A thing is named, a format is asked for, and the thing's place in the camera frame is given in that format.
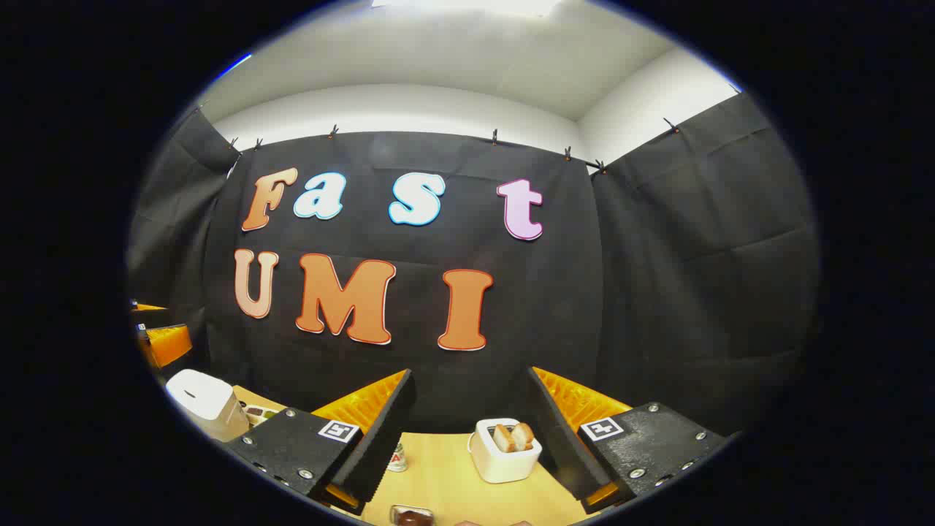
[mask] white ceiling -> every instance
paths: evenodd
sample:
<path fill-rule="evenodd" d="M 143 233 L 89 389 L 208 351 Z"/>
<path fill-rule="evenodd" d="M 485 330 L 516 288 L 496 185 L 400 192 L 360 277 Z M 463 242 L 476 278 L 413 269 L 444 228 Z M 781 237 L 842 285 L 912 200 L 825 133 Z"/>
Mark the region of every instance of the white ceiling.
<path fill-rule="evenodd" d="M 199 97 L 205 115 L 217 122 L 287 95 L 400 83 L 499 96 L 577 121 L 675 47 L 587 0 L 560 0 L 543 18 L 371 4 L 318 14 L 253 51 Z"/>

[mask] white wall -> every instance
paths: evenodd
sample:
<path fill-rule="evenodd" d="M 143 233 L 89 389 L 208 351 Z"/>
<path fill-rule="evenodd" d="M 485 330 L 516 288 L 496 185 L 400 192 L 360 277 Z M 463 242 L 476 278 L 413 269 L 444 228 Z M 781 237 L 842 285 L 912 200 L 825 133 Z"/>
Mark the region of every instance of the white wall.
<path fill-rule="evenodd" d="M 669 130 L 663 117 L 678 125 L 736 94 L 720 73 L 676 48 L 627 77 L 578 125 L 592 158 L 609 164 Z"/>
<path fill-rule="evenodd" d="M 627 77 L 577 122 L 531 106 L 464 90 L 365 84 L 305 92 L 253 106 L 214 123 L 237 148 L 338 133 L 421 131 L 525 144 L 610 163 L 736 92 L 720 73 L 682 49 Z"/>
<path fill-rule="evenodd" d="M 413 84 L 368 84 L 289 95 L 213 123 L 239 150 L 301 137 L 338 133 L 418 131 L 516 142 L 590 158 L 571 120 L 506 99 Z"/>

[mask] ceiling light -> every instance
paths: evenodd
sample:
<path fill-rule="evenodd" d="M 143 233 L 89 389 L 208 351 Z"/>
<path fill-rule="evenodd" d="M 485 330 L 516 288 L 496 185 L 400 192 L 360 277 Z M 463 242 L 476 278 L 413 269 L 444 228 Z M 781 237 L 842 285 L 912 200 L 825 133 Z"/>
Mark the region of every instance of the ceiling light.
<path fill-rule="evenodd" d="M 373 0 L 373 7 L 413 6 L 480 9 L 499 13 L 544 17 L 561 0 Z"/>

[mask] blue letter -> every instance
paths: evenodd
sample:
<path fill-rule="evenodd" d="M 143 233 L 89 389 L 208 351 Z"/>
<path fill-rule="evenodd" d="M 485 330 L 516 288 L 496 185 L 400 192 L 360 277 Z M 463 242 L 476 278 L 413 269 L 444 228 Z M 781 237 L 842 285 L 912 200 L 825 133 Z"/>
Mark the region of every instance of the blue letter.
<path fill-rule="evenodd" d="M 439 216 L 445 182 L 440 176 L 413 171 L 403 174 L 393 184 L 393 195 L 399 199 L 390 203 L 390 221 L 397 225 L 428 225 Z"/>
<path fill-rule="evenodd" d="M 305 183 L 305 189 L 308 192 L 302 194 L 295 200 L 293 212 L 299 217 L 316 216 L 319 219 L 331 219 L 338 215 L 344 205 L 341 204 L 341 194 L 344 193 L 344 186 L 347 180 L 344 176 L 329 171 L 320 173 L 309 179 Z"/>

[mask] wooden table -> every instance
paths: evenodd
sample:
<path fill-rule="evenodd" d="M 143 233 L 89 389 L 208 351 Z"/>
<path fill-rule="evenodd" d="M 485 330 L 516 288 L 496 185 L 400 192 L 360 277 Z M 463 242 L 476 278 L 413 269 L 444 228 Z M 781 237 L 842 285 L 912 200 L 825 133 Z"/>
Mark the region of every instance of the wooden table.
<path fill-rule="evenodd" d="M 276 410 L 285 407 L 240 386 L 235 386 L 234 392 L 245 403 Z M 553 526 L 596 515 L 585 514 L 581 503 L 538 463 L 524 480 L 484 482 L 468 453 L 469 436 L 404 432 L 402 444 L 409 469 L 386 472 L 360 519 L 389 526 L 393 504 L 428 508 L 438 526 L 454 526 L 462 520 L 481 526 L 509 526 L 523 520 L 533 526 Z"/>

